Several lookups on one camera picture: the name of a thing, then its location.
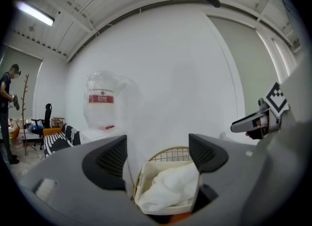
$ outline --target black shoe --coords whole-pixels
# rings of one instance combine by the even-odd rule
[[[9,164],[18,164],[20,161],[15,158],[15,159],[9,159]]]

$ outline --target dark trousers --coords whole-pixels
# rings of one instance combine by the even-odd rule
[[[10,139],[9,139],[9,123],[8,123],[8,114],[0,112],[0,124],[1,124],[1,134],[4,142],[6,154],[8,159],[12,158],[12,152],[10,149]]]

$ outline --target ceiling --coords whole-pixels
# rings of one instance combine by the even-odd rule
[[[8,44],[33,47],[42,54],[69,61],[79,49],[118,17],[149,4],[168,0],[24,0],[55,19],[50,27],[20,11],[9,31]],[[220,0],[270,26],[293,52],[300,49],[281,0]]]

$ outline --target sofa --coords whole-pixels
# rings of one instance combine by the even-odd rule
[[[44,155],[48,157],[58,150],[81,144],[79,131],[68,124],[62,128],[43,130]]]

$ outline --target gold wire basket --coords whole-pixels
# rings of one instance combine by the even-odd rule
[[[178,146],[165,149],[149,159],[149,162],[179,162],[192,160],[188,147]],[[136,197],[137,185],[140,180],[141,171],[139,172],[134,190],[134,197]]]

